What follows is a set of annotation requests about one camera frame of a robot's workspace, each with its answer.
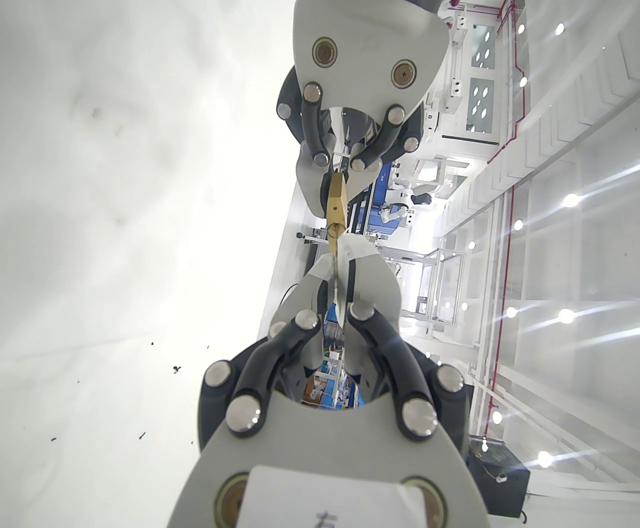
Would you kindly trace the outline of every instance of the gold pin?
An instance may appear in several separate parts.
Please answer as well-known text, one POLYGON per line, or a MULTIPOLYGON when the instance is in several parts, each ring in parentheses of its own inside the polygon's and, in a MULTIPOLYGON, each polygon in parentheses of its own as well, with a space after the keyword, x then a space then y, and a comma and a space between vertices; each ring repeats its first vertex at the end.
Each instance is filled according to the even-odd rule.
POLYGON ((338 237, 347 230, 347 185, 344 174, 331 174, 329 197, 326 203, 326 233, 331 253, 338 252, 338 237))

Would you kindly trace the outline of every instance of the metal bolt head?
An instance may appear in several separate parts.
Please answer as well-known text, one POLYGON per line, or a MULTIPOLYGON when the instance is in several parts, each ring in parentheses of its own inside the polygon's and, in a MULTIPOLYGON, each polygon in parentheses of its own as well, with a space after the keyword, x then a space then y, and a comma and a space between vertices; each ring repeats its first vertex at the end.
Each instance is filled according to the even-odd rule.
POLYGON ((320 100, 320 96, 322 95, 322 91, 320 90, 320 86, 315 83, 309 83, 305 86, 302 95, 305 98, 305 101, 314 103, 320 100))
POLYGON ((448 392, 459 392, 465 386, 465 379, 460 371, 451 365, 443 365, 436 372, 439 384, 448 392))
POLYGON ((404 116, 404 108, 402 108, 401 106, 394 106, 391 110, 389 110, 387 118, 392 125, 401 125, 402 121, 404 121, 404 116))
POLYGON ((365 165, 361 159, 352 159, 351 168, 356 172, 362 172, 363 170, 365 170, 365 165))
POLYGON ((318 316, 313 310, 300 310, 294 321, 302 330, 312 330, 318 324, 318 316))
POLYGON ((408 60, 397 62, 391 70, 391 82, 396 88, 409 88, 415 80, 415 65, 408 60))
POLYGON ((420 146, 420 141, 418 140, 418 138, 406 138, 404 140, 404 151, 405 152, 415 152, 416 150, 418 150, 418 147, 420 146))
POLYGON ((371 172, 380 172, 382 170, 382 160, 378 158, 371 165, 367 167, 367 170, 371 172))
POLYGON ((281 102, 278 105, 276 112, 280 119, 289 119, 291 117, 291 107, 285 102, 281 102))
POLYGON ((318 165, 318 167, 326 167, 329 165, 329 156, 324 152, 320 152, 314 156, 314 163, 318 165))
POLYGON ((316 40, 312 55, 316 65, 321 68, 328 68, 333 66, 338 56, 338 50, 335 46, 335 42, 327 37, 322 37, 316 40))
POLYGON ((219 387, 230 375, 231 365, 227 361, 216 361, 204 373, 204 382, 210 387, 219 387))
POLYGON ((414 435, 431 436, 438 427, 438 415, 430 402, 411 398, 402 405, 402 420, 414 435))
POLYGON ((236 526, 248 478, 248 473, 238 473, 222 484, 213 506, 215 526, 236 526))
POLYGON ((250 394, 237 396, 227 407, 227 427, 235 433, 245 433, 258 423, 260 411, 260 403, 250 394))
POLYGON ((271 325, 271 328, 269 329, 269 333, 267 334, 267 337, 269 339, 273 339, 280 333, 280 330, 282 330, 285 326, 287 326, 287 323, 285 323, 284 321, 273 323, 271 325))
POLYGON ((357 321, 368 321, 376 313, 374 307, 364 301, 355 301, 349 306, 351 317, 357 321))

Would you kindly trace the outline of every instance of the ceiling light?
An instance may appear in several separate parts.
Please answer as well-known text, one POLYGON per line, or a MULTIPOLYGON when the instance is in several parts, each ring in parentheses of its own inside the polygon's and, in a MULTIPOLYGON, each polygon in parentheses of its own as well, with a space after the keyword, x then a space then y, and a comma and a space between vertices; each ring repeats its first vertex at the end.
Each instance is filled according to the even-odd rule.
POLYGON ((540 451, 538 453, 538 464, 540 464, 541 468, 548 468, 554 461, 553 455, 548 453, 547 451, 540 451))
POLYGON ((570 194, 564 197, 562 201, 563 207, 575 207, 580 203, 580 197, 578 195, 570 194))
POLYGON ((561 323, 569 324, 575 319, 575 314, 569 308, 563 308, 558 314, 561 323))

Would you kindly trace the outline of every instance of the white ceiling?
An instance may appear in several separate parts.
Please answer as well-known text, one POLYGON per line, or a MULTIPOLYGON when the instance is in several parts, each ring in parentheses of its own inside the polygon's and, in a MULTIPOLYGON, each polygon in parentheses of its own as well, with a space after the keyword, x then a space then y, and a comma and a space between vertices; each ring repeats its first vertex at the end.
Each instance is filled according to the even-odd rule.
POLYGON ((293 3, 0 4, 0 358, 162 330, 178 302, 254 340, 295 181, 293 3))

